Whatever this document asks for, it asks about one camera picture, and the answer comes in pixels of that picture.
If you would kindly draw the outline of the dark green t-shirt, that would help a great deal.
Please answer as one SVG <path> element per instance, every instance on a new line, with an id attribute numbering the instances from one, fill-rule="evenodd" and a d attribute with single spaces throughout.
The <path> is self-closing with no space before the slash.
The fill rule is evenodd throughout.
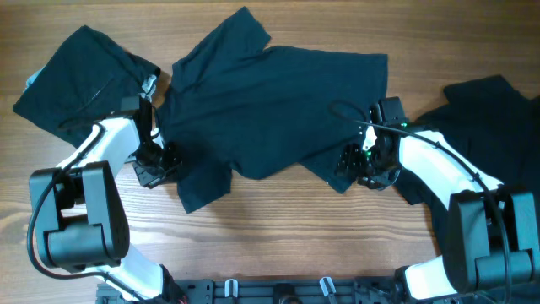
<path id="1" fill-rule="evenodd" d="M 388 57 L 271 46 L 242 8 L 172 70 L 157 113 L 181 155 L 177 191 L 191 213 L 229 193 L 234 173 L 261 180 L 297 163 L 347 191 L 336 167 L 359 124 L 335 111 L 367 111 L 386 95 Z"/>

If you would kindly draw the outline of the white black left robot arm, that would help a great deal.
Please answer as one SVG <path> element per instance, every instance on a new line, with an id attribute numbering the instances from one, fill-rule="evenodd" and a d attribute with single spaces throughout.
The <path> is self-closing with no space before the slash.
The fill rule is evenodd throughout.
<path id="1" fill-rule="evenodd" d="M 155 142 L 153 126 L 153 118 L 143 114 L 61 123 L 62 131 L 89 127 L 91 132 L 63 162 L 30 176 L 26 250 L 37 271 L 55 280 L 96 277 L 136 303 L 187 301 L 166 267 L 131 243 L 116 185 L 130 158 L 143 173 L 167 176 L 171 162 Z"/>

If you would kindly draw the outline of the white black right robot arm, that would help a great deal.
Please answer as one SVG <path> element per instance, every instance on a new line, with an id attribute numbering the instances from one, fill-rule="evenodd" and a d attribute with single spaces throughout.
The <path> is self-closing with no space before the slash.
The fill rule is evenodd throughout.
<path id="1" fill-rule="evenodd" d="M 510 302 L 516 285 L 539 281 L 539 235 L 532 193 L 509 187 L 475 167 L 435 131 L 369 124 L 360 144 L 347 146 L 336 173 L 370 189 L 412 172 L 447 213 L 442 254 L 397 270 L 395 303 L 421 303 L 458 296 Z"/>

